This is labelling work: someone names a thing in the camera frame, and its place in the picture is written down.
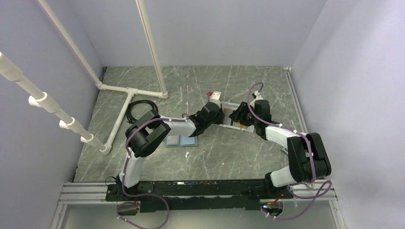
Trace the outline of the clear plastic bin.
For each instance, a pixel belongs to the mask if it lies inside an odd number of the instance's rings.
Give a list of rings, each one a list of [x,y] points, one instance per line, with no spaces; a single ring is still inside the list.
[[[253,125],[246,126],[239,122],[235,122],[230,118],[230,115],[234,111],[237,110],[237,108],[239,107],[239,104],[229,103],[229,102],[221,102],[221,104],[222,104],[222,111],[224,113],[224,118],[219,124],[217,124],[218,126],[235,129],[235,130],[240,130],[240,131],[244,131],[244,132],[249,132],[249,133],[254,132]]]

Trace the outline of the green card holder wallet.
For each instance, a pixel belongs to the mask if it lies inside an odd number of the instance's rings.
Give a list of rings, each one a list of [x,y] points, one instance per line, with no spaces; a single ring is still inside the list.
[[[180,145],[179,146],[167,146],[166,147],[190,147],[190,146],[197,146],[198,145],[198,138],[197,137],[188,137],[188,136],[180,136]]]

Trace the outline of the silver vip credit card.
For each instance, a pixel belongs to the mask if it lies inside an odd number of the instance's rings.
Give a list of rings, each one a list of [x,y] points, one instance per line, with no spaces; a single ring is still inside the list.
[[[180,136],[168,136],[166,138],[167,146],[179,146],[180,145]]]

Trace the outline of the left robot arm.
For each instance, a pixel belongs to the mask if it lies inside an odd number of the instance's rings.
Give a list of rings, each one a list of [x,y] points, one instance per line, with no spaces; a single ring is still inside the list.
[[[124,200],[132,200],[145,159],[150,156],[168,136],[196,137],[212,124],[224,118],[219,100],[209,101],[195,114],[183,114],[181,118],[165,117],[155,110],[148,111],[127,131],[125,148],[127,156],[122,171],[117,177],[118,194]]]

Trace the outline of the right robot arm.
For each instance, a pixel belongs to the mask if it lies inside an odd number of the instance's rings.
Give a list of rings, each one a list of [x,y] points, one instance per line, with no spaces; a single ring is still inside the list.
[[[287,150],[288,165],[266,174],[264,194],[275,198],[284,186],[329,176],[331,164],[320,134],[302,133],[273,121],[269,101],[260,92],[250,90],[247,102],[242,102],[229,117],[233,122],[253,126],[259,137]]]

